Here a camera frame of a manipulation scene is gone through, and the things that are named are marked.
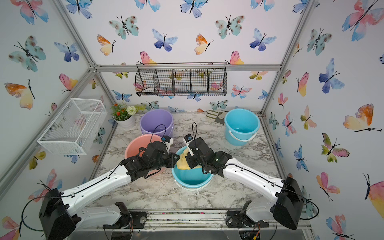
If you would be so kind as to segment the yellow microfiber cloth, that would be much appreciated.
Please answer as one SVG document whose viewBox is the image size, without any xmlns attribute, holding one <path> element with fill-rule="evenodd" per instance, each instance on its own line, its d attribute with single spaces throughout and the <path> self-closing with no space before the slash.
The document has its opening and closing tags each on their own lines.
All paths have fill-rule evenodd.
<svg viewBox="0 0 384 240">
<path fill-rule="evenodd" d="M 188 155 L 189 150 L 185 148 L 182 153 L 180 154 L 180 159 L 177 161 L 177 168 L 179 170 L 191 170 L 192 168 L 189 167 L 187 163 L 186 156 Z"/>
</svg>

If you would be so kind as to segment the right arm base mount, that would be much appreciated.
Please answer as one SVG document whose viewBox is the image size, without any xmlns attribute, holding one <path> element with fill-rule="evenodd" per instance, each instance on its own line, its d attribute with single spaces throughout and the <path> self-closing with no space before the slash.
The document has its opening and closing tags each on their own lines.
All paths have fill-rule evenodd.
<svg viewBox="0 0 384 240">
<path fill-rule="evenodd" d="M 225 223 L 228 228 L 268 228 L 269 223 L 264 222 L 263 220 L 255 222 L 251 220 L 245 213 L 242 211 L 227 211 L 227 217 Z"/>
</svg>

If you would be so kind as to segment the teal plastic bucket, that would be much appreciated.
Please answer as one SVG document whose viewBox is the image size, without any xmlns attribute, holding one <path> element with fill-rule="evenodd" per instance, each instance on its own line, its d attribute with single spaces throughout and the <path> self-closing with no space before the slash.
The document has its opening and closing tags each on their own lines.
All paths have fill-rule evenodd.
<svg viewBox="0 0 384 240">
<path fill-rule="evenodd" d="M 172 169 L 172 174 L 176 184 L 188 191 L 201 190 L 214 177 L 212 174 L 203 174 L 202 169 L 179 170 L 177 166 Z"/>
<path fill-rule="evenodd" d="M 225 116 L 225 137 L 234 146 L 244 146 L 252 141 L 260 129 L 259 117 L 245 109 L 233 109 Z"/>
</svg>

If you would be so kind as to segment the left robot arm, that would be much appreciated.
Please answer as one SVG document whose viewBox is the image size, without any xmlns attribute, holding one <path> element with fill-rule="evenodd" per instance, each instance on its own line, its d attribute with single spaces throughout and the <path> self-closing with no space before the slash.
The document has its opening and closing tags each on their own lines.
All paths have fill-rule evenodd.
<svg viewBox="0 0 384 240">
<path fill-rule="evenodd" d="M 58 189 L 48 191 L 41 197 L 43 202 L 39 212 L 44 237 L 64 240 L 77 230 L 95 226 L 102 226 L 104 230 L 129 228 L 133 231 L 141 218 L 132 214 L 124 203 L 99 208 L 87 206 L 114 189 L 140 178 L 149 178 L 162 168 L 174 168 L 180 157 L 170 153 L 172 144 L 173 138 L 165 136 L 87 183 L 63 192 Z"/>
</svg>

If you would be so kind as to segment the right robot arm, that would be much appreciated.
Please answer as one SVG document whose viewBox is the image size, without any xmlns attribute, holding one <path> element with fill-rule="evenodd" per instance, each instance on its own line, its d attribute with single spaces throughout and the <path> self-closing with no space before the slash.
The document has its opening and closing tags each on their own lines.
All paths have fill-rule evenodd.
<svg viewBox="0 0 384 240">
<path fill-rule="evenodd" d="M 202 138 L 184 136 L 189 151 L 186 159 L 192 169 L 201 166 L 204 174 L 219 175 L 237 181 L 258 192 L 267 199 L 265 207 L 252 207 L 247 204 L 246 216 L 261 220 L 261 214 L 270 213 L 280 225 L 296 230 L 302 218 L 305 203 L 310 202 L 302 193 L 298 183 L 291 177 L 273 178 L 256 171 L 223 151 L 214 152 Z"/>
</svg>

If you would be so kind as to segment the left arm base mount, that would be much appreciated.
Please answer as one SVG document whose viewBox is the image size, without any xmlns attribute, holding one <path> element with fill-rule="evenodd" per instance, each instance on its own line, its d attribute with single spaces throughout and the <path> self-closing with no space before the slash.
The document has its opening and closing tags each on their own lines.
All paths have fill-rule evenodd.
<svg viewBox="0 0 384 240">
<path fill-rule="evenodd" d="M 129 212 L 128 214 L 122 214 L 116 223 L 112 225 L 103 225 L 103 229 L 130 229 L 132 231 L 139 230 L 145 227 L 146 221 L 146 212 Z"/>
</svg>

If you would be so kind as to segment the pink plastic bucket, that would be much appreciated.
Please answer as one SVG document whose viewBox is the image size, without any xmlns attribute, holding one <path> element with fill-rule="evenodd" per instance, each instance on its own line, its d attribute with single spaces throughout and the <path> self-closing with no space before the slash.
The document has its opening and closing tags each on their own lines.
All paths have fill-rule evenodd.
<svg viewBox="0 0 384 240">
<path fill-rule="evenodd" d="M 125 159 L 136 156 L 139 153 L 139 148 L 146 148 L 149 143 L 155 141 L 162 142 L 162 139 L 157 135 L 142 135 L 140 137 L 137 137 L 128 145 L 126 149 Z"/>
</svg>

